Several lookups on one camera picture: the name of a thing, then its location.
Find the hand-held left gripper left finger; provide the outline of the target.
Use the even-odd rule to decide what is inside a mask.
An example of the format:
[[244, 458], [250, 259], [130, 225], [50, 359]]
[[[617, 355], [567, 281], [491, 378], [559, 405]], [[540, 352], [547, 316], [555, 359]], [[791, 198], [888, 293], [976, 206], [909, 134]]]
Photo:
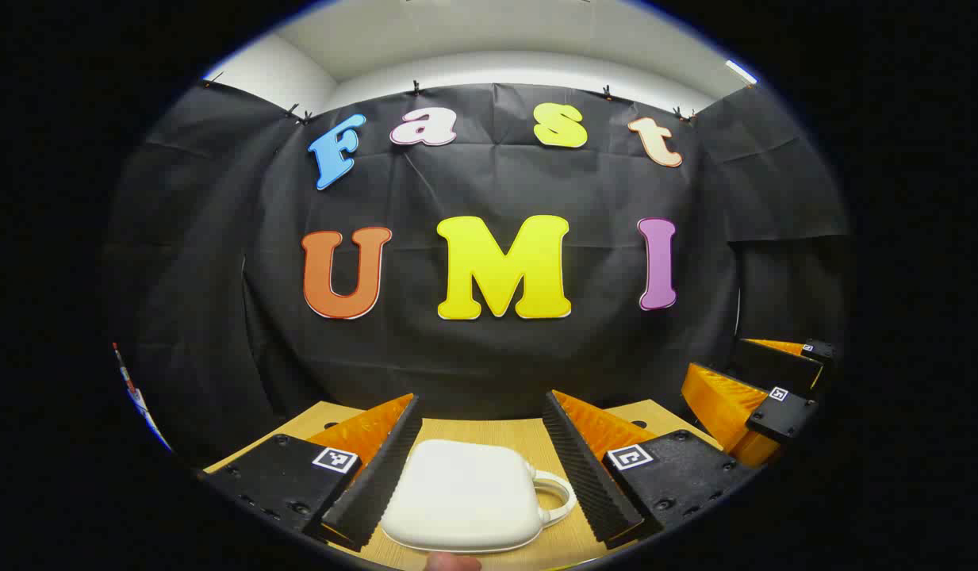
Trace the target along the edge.
[[198, 480], [294, 538], [361, 550], [422, 429], [421, 404], [408, 393], [308, 438], [279, 431]]

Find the white suitcase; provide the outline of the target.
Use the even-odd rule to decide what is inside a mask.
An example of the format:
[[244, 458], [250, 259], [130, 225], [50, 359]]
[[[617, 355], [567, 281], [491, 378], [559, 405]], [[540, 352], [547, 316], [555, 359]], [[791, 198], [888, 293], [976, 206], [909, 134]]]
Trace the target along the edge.
[[491, 554], [524, 548], [577, 503], [565, 478], [510, 448], [428, 439], [406, 460], [379, 525], [405, 548]]

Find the black backdrop cloth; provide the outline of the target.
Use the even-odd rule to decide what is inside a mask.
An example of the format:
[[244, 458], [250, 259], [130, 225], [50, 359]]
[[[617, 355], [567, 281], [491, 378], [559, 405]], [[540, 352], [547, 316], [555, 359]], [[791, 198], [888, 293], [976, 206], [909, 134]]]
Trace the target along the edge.
[[[508, 249], [567, 220], [572, 313], [437, 313], [447, 218]], [[775, 98], [684, 121], [557, 86], [427, 88], [300, 122], [227, 87], [184, 95], [120, 174], [105, 313], [163, 437], [194, 466], [326, 400], [405, 393], [431, 418], [536, 418], [550, 388], [678, 415], [689, 362], [733, 340], [841, 343], [839, 181]]]

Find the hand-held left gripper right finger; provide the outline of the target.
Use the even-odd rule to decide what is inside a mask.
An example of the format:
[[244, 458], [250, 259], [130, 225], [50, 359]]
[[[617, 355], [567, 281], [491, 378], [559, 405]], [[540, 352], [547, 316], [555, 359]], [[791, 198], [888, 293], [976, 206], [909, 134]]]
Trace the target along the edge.
[[656, 436], [557, 390], [544, 397], [543, 423], [591, 531], [608, 548], [670, 536], [763, 471], [692, 431]]

